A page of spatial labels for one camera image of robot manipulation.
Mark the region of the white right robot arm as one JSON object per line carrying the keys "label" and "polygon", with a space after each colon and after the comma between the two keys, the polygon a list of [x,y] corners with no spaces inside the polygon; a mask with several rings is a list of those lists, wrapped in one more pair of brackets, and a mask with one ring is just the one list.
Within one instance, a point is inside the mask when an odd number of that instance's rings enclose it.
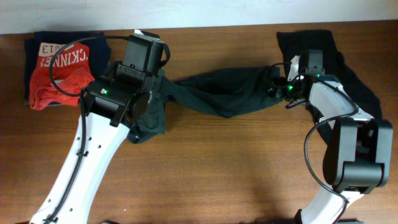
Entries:
{"label": "white right robot arm", "polygon": [[[312,106],[323,115],[308,132],[303,144],[305,163],[320,190],[295,215],[296,223],[339,223],[346,209],[356,200],[382,187],[389,178],[393,127],[363,111],[344,91],[334,75],[323,68],[323,52],[307,50],[287,62],[287,78],[271,91],[288,103]],[[308,142],[320,127],[331,128],[323,158],[320,180],[313,171]]]}

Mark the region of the dark green t-shirt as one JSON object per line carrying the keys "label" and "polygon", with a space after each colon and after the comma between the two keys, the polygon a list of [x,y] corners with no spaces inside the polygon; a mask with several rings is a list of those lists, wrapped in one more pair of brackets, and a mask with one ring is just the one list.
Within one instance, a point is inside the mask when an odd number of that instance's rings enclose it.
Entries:
{"label": "dark green t-shirt", "polygon": [[170,101],[224,118],[274,106],[282,99],[275,96],[270,81],[279,77],[280,68],[270,66],[225,68],[175,81],[163,77],[160,91],[152,94],[147,111],[135,122],[127,139],[140,144],[165,133],[165,106]]}

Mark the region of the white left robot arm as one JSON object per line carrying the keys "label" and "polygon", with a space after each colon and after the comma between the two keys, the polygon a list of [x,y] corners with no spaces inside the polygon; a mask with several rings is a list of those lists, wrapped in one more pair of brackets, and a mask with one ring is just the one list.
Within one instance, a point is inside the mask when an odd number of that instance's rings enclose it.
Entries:
{"label": "white left robot arm", "polygon": [[140,116],[159,96],[170,50],[157,34],[135,30],[124,60],[77,95],[81,116],[74,142],[31,223],[86,223],[106,169]]}

